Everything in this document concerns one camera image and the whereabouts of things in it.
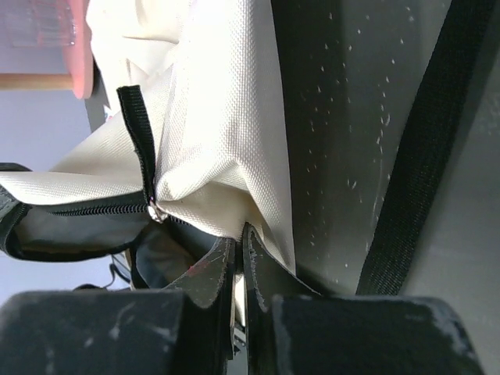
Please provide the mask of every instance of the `wooden stick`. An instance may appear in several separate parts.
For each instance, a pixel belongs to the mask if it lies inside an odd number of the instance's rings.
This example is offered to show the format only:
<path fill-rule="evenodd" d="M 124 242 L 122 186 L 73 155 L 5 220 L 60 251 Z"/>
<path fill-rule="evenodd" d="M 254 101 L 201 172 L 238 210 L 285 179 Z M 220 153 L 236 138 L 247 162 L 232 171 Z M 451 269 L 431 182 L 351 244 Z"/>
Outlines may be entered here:
<path fill-rule="evenodd" d="M 73 90 L 69 74 L 0 73 L 0 90 Z"/>

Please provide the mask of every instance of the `black webbing strap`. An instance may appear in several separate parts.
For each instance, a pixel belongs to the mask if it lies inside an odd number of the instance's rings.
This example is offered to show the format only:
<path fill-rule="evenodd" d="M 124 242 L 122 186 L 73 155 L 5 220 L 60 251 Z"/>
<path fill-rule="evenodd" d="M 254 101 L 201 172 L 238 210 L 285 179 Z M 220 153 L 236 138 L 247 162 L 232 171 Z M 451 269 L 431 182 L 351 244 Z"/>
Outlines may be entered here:
<path fill-rule="evenodd" d="M 488 40 L 500 39 L 498 4 L 450 5 L 406 122 L 358 295 L 396 295 L 405 281 L 457 129 L 470 127 L 466 112 L 477 110 L 495 61 L 498 44 Z"/>

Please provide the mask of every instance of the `white fabric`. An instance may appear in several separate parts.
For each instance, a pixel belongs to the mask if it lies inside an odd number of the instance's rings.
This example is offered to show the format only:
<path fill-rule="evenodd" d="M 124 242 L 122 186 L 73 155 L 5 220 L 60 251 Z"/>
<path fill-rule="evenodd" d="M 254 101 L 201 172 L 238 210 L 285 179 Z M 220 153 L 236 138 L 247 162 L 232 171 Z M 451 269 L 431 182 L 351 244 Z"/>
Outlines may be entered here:
<path fill-rule="evenodd" d="M 270 0 L 140 3 L 93 1 L 87 18 L 108 92 L 142 85 L 157 152 L 159 205 L 217 236 L 239 239 L 248 221 L 274 257 L 295 271 Z M 112 16 L 105 30 L 98 27 L 103 14 Z M 0 184 L 21 202 L 57 205 L 139 191 L 141 173 L 117 113 L 52 171 L 0 173 Z"/>

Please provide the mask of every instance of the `clear cup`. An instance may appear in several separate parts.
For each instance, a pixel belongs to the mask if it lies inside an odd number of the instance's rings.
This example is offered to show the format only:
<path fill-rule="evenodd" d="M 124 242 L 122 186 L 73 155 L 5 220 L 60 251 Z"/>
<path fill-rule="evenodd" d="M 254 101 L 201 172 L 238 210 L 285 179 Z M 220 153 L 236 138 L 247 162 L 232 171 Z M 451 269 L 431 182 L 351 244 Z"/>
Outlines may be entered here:
<path fill-rule="evenodd" d="M 5 26 L 13 47 L 66 47 L 75 26 L 66 0 L 5 0 Z"/>

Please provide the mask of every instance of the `zipper pull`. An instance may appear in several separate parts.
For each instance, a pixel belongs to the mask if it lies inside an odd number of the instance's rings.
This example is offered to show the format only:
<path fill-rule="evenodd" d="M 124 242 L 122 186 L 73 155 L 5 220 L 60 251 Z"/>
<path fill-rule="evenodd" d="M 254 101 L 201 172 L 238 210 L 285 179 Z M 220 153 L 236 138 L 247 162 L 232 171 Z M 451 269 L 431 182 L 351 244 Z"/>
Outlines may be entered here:
<path fill-rule="evenodd" d="M 141 88 L 138 85 L 126 86 L 120 87 L 116 91 L 120 100 L 125 127 L 134 143 L 135 152 L 141 164 L 143 191 L 145 203 L 148 206 L 148 213 L 154 221 L 162 223 L 169 214 L 156 204 L 155 139 L 151 130 L 151 124 L 149 123 L 144 99 L 142 98 Z"/>

